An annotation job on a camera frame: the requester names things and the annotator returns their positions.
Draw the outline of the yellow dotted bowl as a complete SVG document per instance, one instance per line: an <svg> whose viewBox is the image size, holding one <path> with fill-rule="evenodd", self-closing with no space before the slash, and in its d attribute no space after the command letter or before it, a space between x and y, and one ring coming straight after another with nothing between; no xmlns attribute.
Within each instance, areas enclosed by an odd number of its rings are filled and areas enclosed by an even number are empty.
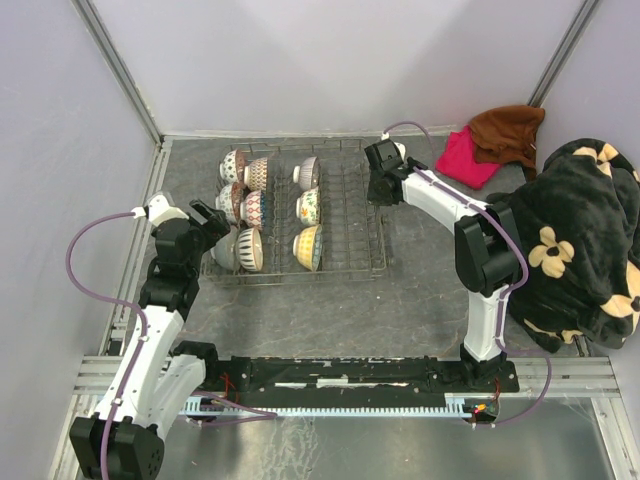
<svg viewBox="0 0 640 480"><path fill-rule="evenodd" d="M294 238L293 254L298 263L309 271L315 272L318 270L322 248L321 225L307 227Z"/></svg>

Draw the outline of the grey wire dish rack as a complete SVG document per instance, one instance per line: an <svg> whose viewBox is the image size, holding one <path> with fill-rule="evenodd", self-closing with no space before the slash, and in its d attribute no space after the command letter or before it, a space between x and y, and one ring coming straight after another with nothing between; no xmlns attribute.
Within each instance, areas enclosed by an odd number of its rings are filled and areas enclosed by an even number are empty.
<svg viewBox="0 0 640 480"><path fill-rule="evenodd" d="M294 138L276 142L233 142L247 160L267 157L266 219L261 239L264 266L259 272L235 273L211 257L202 275L225 286L262 286L332 280L366 281L386 267L385 234L379 209L367 200L369 165L363 138ZM322 255L318 270L302 266L293 252L294 238L304 229L295 203L302 189L293 181L294 167L315 156L319 160L319 203Z"/></svg>

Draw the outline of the orange green leaf bowl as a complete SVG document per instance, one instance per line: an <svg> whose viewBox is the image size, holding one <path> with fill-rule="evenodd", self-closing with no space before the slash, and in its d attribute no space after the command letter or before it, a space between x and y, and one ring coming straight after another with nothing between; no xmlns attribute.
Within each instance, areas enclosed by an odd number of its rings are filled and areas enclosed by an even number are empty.
<svg viewBox="0 0 640 480"><path fill-rule="evenodd" d="M315 226L320 223L320 196L318 187L303 192L297 199L296 217L305 226Z"/></svg>

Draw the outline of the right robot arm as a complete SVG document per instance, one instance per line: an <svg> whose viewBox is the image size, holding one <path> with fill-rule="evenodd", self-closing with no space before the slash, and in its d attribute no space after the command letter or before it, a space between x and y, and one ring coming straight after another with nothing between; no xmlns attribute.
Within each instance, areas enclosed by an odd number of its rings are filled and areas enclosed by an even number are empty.
<svg viewBox="0 0 640 480"><path fill-rule="evenodd" d="M459 379L481 391L506 364L508 299L528 280L528 267L511 208L475 200L440 180L389 138L365 148L367 199L375 206L406 203L446 227L454 238L456 274L468 291L467 332Z"/></svg>

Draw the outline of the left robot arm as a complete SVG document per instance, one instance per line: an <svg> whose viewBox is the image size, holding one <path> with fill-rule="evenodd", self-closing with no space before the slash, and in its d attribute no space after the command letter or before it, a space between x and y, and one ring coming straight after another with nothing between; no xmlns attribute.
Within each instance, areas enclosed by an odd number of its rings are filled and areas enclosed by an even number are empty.
<svg viewBox="0 0 640 480"><path fill-rule="evenodd" d="M138 301L112 301L135 314L134 332L95 410L75 418L69 430L87 479L156 478L166 436L187 399L220 381L213 347L169 355L198 295L202 257L231 231L223 211L200 200L190 206L200 220L163 193L123 214L152 225L156 256Z"/></svg>

